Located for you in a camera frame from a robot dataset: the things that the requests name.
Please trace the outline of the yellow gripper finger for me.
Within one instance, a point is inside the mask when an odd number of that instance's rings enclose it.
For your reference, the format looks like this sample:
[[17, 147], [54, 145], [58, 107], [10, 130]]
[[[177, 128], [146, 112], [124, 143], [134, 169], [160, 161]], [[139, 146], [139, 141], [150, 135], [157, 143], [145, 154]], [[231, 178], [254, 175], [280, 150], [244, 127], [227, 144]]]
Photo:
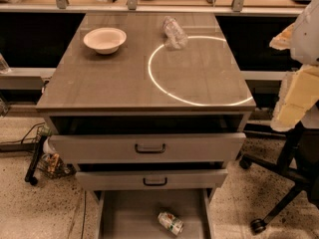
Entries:
[[294, 24], [290, 24], [281, 33], [273, 37], [269, 46], [276, 50], [286, 50], [290, 48], [291, 36]]
[[303, 65], [296, 72], [288, 72], [278, 97], [270, 126], [276, 131], [289, 131], [319, 100], [319, 67]]

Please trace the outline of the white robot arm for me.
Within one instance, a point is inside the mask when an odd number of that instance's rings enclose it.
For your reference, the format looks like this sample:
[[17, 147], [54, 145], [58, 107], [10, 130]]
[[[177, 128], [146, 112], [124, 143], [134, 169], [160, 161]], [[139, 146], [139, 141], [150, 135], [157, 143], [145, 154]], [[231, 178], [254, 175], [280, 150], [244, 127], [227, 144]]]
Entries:
[[311, 0], [294, 23], [273, 37], [269, 46], [290, 50], [293, 60], [302, 64], [282, 80], [270, 126], [289, 131], [319, 100], [319, 0]]

